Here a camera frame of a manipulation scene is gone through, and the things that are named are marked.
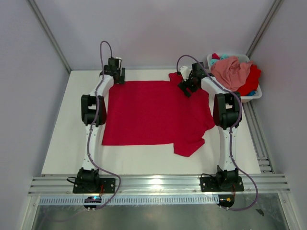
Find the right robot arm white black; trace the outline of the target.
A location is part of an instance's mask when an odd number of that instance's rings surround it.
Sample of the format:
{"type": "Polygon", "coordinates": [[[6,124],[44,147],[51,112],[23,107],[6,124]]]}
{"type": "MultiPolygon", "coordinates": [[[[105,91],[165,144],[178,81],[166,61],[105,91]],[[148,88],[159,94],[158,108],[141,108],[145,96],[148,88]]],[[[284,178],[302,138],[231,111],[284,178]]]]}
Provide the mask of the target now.
{"type": "Polygon", "coordinates": [[[178,87],[187,97],[198,89],[206,91],[213,100],[213,120],[220,136],[220,159],[215,176],[201,177],[201,190],[235,192],[244,191],[238,166],[235,164],[235,137],[242,119],[240,94],[222,86],[212,74],[206,72],[203,63],[177,67],[183,78],[178,87]]]}

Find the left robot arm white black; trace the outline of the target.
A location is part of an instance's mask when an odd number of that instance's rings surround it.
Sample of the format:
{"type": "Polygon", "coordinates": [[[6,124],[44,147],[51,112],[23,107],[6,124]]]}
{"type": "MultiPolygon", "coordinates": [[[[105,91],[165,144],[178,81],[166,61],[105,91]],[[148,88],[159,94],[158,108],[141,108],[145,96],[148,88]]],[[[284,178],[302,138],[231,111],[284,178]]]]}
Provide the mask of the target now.
{"type": "Polygon", "coordinates": [[[99,74],[99,82],[89,93],[81,96],[81,119],[85,125],[86,146],[83,162],[74,182],[74,193],[104,193],[115,192],[116,179],[101,178],[95,160],[100,148],[100,136],[106,123],[107,113],[105,97],[114,84],[125,82],[125,68],[122,58],[110,57],[99,74]]]}

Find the crimson red t shirt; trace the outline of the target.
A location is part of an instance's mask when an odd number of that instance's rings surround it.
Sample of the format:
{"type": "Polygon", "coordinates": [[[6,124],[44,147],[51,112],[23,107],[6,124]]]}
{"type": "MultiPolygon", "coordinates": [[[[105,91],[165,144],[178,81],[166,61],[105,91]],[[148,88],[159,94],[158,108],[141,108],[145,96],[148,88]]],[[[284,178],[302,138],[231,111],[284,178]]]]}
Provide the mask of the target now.
{"type": "Polygon", "coordinates": [[[183,157],[204,145],[205,132],[215,126],[208,93],[197,90],[187,97],[178,87],[182,77],[168,76],[168,81],[128,81],[110,89],[102,145],[172,144],[183,157]]]}

